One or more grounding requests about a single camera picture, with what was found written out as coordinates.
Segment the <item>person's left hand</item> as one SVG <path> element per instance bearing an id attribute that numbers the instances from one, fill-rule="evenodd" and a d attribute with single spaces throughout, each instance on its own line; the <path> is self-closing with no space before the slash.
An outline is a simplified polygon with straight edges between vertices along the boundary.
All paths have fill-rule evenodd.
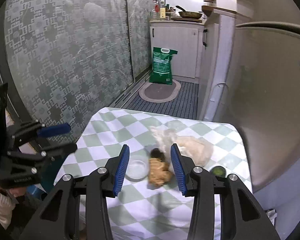
<path id="1" fill-rule="evenodd" d="M 9 192 L 13 197 L 17 198 L 23 196 L 26 193 L 26 187 L 19 187 L 13 189 L 3 189 L 2 187 L 0 187 L 0 191 Z"/>

